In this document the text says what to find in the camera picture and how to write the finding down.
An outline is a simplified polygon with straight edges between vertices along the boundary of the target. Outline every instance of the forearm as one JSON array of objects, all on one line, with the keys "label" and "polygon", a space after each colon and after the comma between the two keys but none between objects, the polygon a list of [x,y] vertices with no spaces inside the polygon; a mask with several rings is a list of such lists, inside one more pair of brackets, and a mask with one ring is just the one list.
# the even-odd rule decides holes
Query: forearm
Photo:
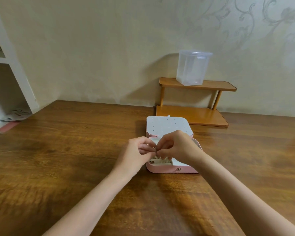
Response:
[{"label": "forearm", "polygon": [[204,154],[192,166],[201,173],[244,233],[249,235],[295,235],[295,226],[268,206],[213,158]]},{"label": "forearm", "polygon": [[43,236],[89,236],[110,202],[130,179],[112,171]]}]

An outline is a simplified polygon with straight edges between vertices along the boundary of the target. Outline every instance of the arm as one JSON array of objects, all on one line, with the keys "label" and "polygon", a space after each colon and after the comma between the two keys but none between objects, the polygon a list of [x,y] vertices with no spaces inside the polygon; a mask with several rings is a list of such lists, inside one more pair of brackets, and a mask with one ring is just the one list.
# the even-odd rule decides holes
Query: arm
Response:
[{"label": "arm", "polygon": [[89,236],[116,194],[155,156],[153,147],[146,137],[130,139],[110,174],[43,236]]},{"label": "arm", "polygon": [[246,235],[295,236],[295,226],[268,206],[182,131],[164,135],[157,155],[195,168],[220,197]]}]

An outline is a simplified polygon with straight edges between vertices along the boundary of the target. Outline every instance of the hand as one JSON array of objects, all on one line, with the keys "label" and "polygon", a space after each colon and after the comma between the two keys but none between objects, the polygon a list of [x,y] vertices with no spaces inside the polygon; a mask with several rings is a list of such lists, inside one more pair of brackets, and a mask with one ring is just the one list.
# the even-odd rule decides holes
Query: hand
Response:
[{"label": "hand", "polygon": [[114,170],[133,177],[144,163],[156,156],[156,144],[146,137],[129,139],[120,152]]},{"label": "hand", "polygon": [[190,136],[180,130],[164,135],[156,147],[158,157],[175,158],[191,165],[205,153],[192,141]]}]

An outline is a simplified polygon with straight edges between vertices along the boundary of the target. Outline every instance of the pink jewelry box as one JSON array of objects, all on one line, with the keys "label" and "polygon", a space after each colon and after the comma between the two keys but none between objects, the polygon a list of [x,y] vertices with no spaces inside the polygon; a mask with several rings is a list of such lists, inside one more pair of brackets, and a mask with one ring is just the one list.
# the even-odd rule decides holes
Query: pink jewelry box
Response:
[{"label": "pink jewelry box", "polygon": [[[180,117],[161,117],[149,116],[146,120],[146,136],[156,144],[163,135],[170,132],[181,130],[187,133],[191,138],[193,131],[185,118]],[[201,148],[199,142],[192,138],[195,144]],[[177,161],[175,158],[163,163],[164,160],[160,158],[151,159],[146,163],[147,169],[153,173],[198,173],[191,166]]]}]

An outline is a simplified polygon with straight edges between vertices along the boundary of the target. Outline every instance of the clear plastic box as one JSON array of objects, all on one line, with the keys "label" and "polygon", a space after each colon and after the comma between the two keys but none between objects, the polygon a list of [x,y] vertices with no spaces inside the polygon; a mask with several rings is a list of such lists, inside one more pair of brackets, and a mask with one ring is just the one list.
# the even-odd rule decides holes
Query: clear plastic box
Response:
[{"label": "clear plastic box", "polygon": [[185,86],[201,85],[212,55],[193,50],[179,51],[177,81]]}]

